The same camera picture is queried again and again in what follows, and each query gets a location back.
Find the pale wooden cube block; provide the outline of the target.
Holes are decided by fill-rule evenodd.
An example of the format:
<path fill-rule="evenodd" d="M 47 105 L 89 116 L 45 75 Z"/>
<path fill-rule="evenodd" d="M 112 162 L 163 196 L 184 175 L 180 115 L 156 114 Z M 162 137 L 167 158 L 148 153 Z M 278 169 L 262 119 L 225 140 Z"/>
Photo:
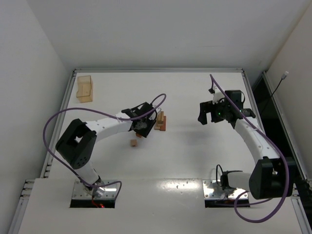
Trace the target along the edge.
<path fill-rule="evenodd" d="M 130 145 L 131 145 L 131 147 L 136 147 L 137 146 L 137 140 L 136 139 L 131 139 L 130 140 Z"/>

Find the long reddish wood block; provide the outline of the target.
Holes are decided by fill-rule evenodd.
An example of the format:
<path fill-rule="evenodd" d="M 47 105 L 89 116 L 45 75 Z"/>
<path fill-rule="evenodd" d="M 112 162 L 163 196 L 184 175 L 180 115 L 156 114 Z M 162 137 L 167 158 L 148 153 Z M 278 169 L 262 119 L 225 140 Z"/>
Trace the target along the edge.
<path fill-rule="evenodd" d="M 166 116 L 164 116 L 163 124 L 160 127 L 160 131 L 166 131 Z"/>

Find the transparent orange plastic box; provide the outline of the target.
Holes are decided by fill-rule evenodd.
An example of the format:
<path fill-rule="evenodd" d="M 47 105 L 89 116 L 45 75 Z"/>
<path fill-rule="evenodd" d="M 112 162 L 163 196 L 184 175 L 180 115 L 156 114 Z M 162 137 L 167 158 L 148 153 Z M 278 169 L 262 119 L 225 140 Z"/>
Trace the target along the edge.
<path fill-rule="evenodd" d="M 76 98 L 80 103 L 87 103 L 93 101 L 93 80 L 90 75 L 80 76 L 77 80 L 78 90 Z"/>

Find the grooved light wood block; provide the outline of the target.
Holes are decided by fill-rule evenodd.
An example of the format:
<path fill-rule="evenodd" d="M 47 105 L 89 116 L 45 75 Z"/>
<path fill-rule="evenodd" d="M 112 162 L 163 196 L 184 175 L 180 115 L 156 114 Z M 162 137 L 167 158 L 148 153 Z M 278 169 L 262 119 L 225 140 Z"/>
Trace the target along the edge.
<path fill-rule="evenodd" d="M 163 111 L 159 112 L 159 115 L 157 116 L 157 122 L 158 122 L 158 124 L 163 124 L 163 122 L 164 122 L 164 112 Z"/>

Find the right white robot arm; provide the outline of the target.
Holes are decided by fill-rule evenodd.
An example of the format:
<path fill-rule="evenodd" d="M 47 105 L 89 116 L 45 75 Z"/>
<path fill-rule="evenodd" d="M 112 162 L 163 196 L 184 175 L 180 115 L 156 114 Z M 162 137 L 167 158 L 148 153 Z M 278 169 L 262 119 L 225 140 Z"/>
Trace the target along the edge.
<path fill-rule="evenodd" d="M 213 99 L 200 103 L 197 120 L 206 125 L 207 114 L 210 114 L 212 123 L 227 121 L 241 136 L 255 162 L 250 174 L 241 170 L 222 172 L 219 186 L 223 190 L 241 188 L 249 191 L 255 199 L 291 196 L 296 163 L 290 157 L 282 160 L 278 151 L 268 142 L 259 129 L 254 112 L 243 107 L 243 93 L 240 90 L 222 93 L 216 86 L 209 92 Z"/>

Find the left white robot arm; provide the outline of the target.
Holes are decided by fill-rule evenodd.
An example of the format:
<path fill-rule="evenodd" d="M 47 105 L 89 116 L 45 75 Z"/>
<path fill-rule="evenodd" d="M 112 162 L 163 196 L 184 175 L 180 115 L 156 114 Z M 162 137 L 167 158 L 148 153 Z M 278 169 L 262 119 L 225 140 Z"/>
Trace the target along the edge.
<path fill-rule="evenodd" d="M 118 133 L 134 131 L 147 137 L 156 123 L 161 108 L 150 103 L 124 109 L 111 117 L 83 122 L 74 119 L 58 142 L 56 151 L 78 175 L 88 191 L 103 182 L 91 164 L 91 156 L 97 142 Z"/>

